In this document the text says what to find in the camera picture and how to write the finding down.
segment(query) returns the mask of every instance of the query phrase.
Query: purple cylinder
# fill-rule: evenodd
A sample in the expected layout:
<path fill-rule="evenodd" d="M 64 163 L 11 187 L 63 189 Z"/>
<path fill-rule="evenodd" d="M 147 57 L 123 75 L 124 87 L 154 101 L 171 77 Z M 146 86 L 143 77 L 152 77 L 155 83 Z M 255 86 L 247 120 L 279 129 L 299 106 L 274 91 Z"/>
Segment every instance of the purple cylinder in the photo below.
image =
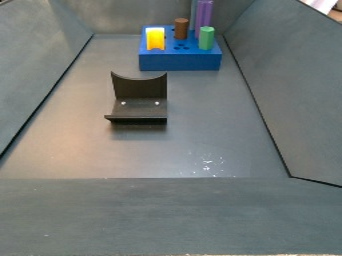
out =
<path fill-rule="evenodd" d="M 195 36 L 199 37 L 200 27 L 211 25 L 212 0 L 198 1 Z"/>

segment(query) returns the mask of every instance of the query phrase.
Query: bin floor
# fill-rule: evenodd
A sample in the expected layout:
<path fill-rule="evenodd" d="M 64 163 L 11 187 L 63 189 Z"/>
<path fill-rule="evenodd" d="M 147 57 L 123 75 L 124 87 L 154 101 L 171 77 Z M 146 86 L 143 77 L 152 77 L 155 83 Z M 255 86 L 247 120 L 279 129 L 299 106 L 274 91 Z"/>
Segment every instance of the bin floor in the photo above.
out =
<path fill-rule="evenodd" d="M 219 71 L 168 72 L 168 123 L 112 125 L 110 72 L 140 72 L 140 36 L 98 35 L 0 162 L 1 178 L 267 177 L 287 173 L 226 47 Z"/>

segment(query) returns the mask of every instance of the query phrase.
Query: yellow cylinder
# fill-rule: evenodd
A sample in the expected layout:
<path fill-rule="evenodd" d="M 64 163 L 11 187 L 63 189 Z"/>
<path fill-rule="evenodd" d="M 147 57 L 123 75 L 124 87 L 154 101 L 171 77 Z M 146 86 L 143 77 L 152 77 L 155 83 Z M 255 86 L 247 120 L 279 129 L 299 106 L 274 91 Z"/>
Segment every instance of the yellow cylinder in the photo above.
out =
<path fill-rule="evenodd" d="M 146 29 L 147 50 L 166 49 L 166 30 L 162 27 Z"/>

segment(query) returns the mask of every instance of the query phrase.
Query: green peg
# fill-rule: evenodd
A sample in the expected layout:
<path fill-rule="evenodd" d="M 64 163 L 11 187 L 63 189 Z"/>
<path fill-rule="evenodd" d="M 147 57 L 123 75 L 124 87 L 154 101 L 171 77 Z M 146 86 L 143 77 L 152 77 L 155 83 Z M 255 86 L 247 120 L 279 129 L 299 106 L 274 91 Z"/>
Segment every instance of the green peg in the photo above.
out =
<path fill-rule="evenodd" d="M 200 27 L 199 32 L 199 49 L 211 50 L 214 46 L 215 29 L 212 27 Z"/>

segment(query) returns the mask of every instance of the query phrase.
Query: dark gray holder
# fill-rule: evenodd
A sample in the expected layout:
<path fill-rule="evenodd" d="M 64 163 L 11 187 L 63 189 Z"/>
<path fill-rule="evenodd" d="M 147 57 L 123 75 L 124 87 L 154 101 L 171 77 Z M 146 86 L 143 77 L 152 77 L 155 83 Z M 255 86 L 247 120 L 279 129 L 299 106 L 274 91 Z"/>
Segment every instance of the dark gray holder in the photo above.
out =
<path fill-rule="evenodd" d="M 167 73 L 148 79 L 131 79 L 111 72 L 115 103 L 111 122 L 167 122 Z"/>

